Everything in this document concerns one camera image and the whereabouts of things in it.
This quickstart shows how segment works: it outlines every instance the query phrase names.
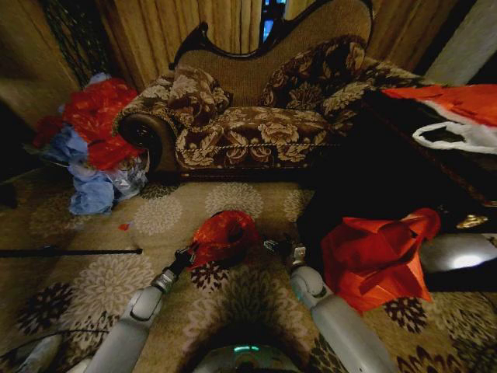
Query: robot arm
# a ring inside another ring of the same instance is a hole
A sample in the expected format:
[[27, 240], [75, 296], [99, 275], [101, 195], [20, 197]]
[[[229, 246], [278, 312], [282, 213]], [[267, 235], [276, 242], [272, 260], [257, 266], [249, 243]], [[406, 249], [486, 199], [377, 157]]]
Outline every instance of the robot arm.
[[388, 373], [397, 368], [380, 338], [313, 268], [297, 267], [290, 275], [296, 296], [349, 373]]
[[85, 373], [131, 373], [147, 342], [154, 318], [161, 311], [162, 295], [169, 293], [183, 268], [193, 262], [189, 247], [176, 252], [176, 260], [151, 285], [137, 291], [117, 324], [97, 350]]

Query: red plastic bag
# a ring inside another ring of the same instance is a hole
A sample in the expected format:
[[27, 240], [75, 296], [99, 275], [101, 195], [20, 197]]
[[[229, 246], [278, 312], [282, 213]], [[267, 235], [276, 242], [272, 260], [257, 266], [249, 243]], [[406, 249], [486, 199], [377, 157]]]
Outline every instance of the red plastic bag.
[[223, 211], [206, 220], [193, 235], [198, 244], [189, 269], [235, 256], [259, 240], [252, 218], [241, 211]]
[[112, 136], [114, 118], [136, 95], [136, 90], [118, 78], [71, 94], [71, 102], [66, 104], [62, 118], [89, 144], [89, 163], [97, 169], [112, 169], [142, 152], [120, 135]]
[[429, 208], [400, 221], [344, 218], [321, 241], [325, 282], [360, 312], [400, 297], [429, 301], [418, 251], [439, 229]]
[[64, 126], [64, 121], [60, 117], [49, 115], [38, 120], [36, 129], [38, 133], [33, 139], [33, 146], [35, 148], [42, 148], [48, 144], [53, 136], [59, 133]]
[[440, 115], [451, 119], [452, 113], [479, 124], [497, 126], [497, 84], [442, 87], [431, 85], [422, 88], [383, 89], [395, 99], [417, 99], [433, 107]]

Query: carpet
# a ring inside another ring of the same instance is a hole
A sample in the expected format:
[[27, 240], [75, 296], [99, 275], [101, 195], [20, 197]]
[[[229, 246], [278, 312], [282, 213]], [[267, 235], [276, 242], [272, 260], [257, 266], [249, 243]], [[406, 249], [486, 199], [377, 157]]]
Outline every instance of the carpet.
[[[61, 171], [38, 169], [12, 181], [19, 205], [0, 207], [0, 247], [143, 253], [0, 259], [0, 372], [15, 369], [14, 347], [50, 333], [64, 337], [54, 371], [93, 355], [134, 291], [215, 212], [244, 211], [262, 237], [298, 240], [295, 221], [313, 194], [296, 183], [150, 183], [112, 214], [73, 216], [71, 180]], [[125, 224], [128, 230], [119, 228]], [[497, 294], [432, 296], [398, 299], [364, 315], [399, 371], [495, 372]], [[191, 371], [210, 348], [250, 341], [279, 347], [303, 371], [345, 372], [294, 297], [280, 259], [261, 245], [231, 267], [212, 262], [186, 270], [134, 371]]]

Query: window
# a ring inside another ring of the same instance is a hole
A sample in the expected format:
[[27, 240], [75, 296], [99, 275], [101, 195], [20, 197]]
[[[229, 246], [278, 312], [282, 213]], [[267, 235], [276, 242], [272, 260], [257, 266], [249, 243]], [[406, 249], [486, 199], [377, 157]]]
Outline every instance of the window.
[[273, 28], [274, 20], [283, 18], [286, 3], [287, 0], [264, 0], [262, 2], [259, 45], [266, 41]]

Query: black rod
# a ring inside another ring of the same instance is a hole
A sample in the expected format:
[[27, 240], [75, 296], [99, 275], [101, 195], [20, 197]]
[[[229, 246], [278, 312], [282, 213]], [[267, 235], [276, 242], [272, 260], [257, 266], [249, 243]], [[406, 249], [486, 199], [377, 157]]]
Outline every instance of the black rod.
[[137, 254], [143, 249], [134, 250], [61, 250], [61, 249], [35, 249], [35, 250], [0, 250], [0, 258], [28, 258], [28, 257], [52, 257], [52, 256], [74, 256], [74, 255], [114, 255], [114, 254]]

